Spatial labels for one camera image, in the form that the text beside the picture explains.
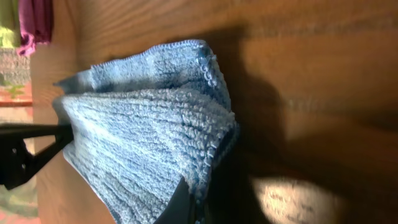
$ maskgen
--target wooden surface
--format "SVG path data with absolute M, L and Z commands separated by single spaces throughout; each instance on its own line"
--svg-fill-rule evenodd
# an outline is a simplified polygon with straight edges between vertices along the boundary
M 347 200 L 342 223 L 398 223 L 398 1 L 54 0 L 54 11 L 53 43 L 31 61 L 35 123 L 57 122 L 57 80 L 205 39 L 242 126 L 211 186 L 213 205 L 229 202 L 220 217 L 266 223 L 248 180 L 283 175 Z M 113 222 L 61 154 L 37 181 L 43 224 Z

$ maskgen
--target blue microfiber cloth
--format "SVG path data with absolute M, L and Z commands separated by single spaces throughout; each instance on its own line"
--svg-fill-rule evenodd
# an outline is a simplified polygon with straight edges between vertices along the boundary
M 203 206 L 239 133 L 206 42 L 157 45 L 57 85 L 65 95 L 53 107 L 75 138 L 63 155 L 116 223 L 154 223 L 182 177 Z

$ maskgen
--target terry loop texture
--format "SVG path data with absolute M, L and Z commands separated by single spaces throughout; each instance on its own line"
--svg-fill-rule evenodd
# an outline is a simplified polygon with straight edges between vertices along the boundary
M 183 176 L 203 205 L 211 171 L 239 133 L 206 42 L 158 45 L 58 85 L 65 95 L 53 106 L 75 137 L 64 156 L 116 223 L 155 222 Z

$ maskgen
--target purple cloth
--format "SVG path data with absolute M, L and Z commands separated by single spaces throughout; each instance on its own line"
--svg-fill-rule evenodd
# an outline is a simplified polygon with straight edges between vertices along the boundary
M 48 44 L 53 28 L 52 0 L 20 0 L 21 47 L 19 55 L 35 52 L 36 44 Z

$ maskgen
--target green cloth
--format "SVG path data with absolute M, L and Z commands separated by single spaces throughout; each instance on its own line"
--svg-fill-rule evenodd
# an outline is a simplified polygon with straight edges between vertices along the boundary
M 18 0 L 0 0 L 0 47 L 16 48 L 20 44 Z

